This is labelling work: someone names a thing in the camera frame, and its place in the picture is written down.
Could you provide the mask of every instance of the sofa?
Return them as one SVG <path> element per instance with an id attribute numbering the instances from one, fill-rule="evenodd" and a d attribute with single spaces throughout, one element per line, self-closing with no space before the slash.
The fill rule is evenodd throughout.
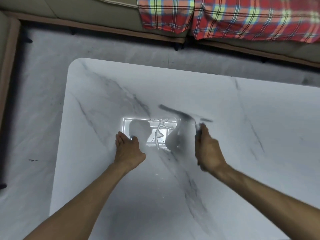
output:
<path id="1" fill-rule="evenodd" d="M 15 46 L 19 36 L 19 20 L 64 25 L 127 36 L 184 44 L 188 30 L 175 34 L 144 29 L 137 0 L 0 0 L 0 118 L 2 118 Z M 320 42 L 247 41 L 211 38 L 195 41 L 201 45 L 320 67 Z"/>

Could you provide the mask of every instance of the person's right hand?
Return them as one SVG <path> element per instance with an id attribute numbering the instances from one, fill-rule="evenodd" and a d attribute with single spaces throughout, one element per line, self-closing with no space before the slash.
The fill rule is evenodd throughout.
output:
<path id="1" fill-rule="evenodd" d="M 203 171 L 215 174 L 219 169 L 228 167 L 219 142 L 213 139 L 205 124 L 201 125 L 201 136 L 195 136 L 195 157 Z"/>

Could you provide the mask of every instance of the white marble table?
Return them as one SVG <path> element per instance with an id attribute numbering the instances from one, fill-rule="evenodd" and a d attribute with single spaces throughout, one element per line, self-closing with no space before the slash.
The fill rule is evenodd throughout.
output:
<path id="1" fill-rule="evenodd" d="M 194 123 L 160 104 L 213 120 L 230 165 L 320 207 L 319 88 L 82 58 L 68 72 L 50 215 L 107 168 L 123 131 L 147 158 L 118 184 L 90 239 L 287 239 L 199 169 Z M 178 147 L 167 148 L 172 130 L 162 127 L 157 148 L 159 119 L 178 126 Z"/>

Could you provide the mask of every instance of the forearm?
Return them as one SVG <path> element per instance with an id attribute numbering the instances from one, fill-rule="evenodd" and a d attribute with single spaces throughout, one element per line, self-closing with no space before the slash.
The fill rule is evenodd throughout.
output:
<path id="1" fill-rule="evenodd" d="M 320 239 L 320 210 L 280 193 L 231 167 L 211 173 L 253 205 L 292 240 Z"/>
<path id="2" fill-rule="evenodd" d="M 39 225 L 25 240 L 86 240 L 112 190 L 127 173 L 111 164 L 75 198 Z"/>

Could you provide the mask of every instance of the plaid fabric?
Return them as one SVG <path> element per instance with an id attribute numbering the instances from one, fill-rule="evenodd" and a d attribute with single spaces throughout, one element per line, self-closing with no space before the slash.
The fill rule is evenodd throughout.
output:
<path id="1" fill-rule="evenodd" d="M 320 37 L 319 0 L 195 0 L 195 39 L 292 40 Z"/>
<path id="2" fill-rule="evenodd" d="M 189 28 L 194 0 L 137 0 L 142 26 L 176 34 Z"/>

